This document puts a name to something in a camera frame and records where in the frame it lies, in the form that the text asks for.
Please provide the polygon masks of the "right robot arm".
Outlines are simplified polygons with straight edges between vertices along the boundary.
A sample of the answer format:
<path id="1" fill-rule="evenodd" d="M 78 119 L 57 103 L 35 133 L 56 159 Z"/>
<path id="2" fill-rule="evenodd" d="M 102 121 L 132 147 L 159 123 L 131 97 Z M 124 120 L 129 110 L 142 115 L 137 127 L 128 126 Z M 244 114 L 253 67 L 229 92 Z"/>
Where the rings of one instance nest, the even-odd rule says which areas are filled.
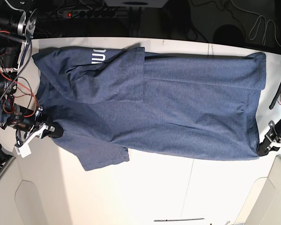
<path id="1" fill-rule="evenodd" d="M 37 130 L 38 137 L 60 138 L 62 127 L 42 114 L 30 84 L 18 80 L 32 55 L 37 9 L 33 0 L 0 0 L 0 128 L 12 127 L 17 140 Z"/>

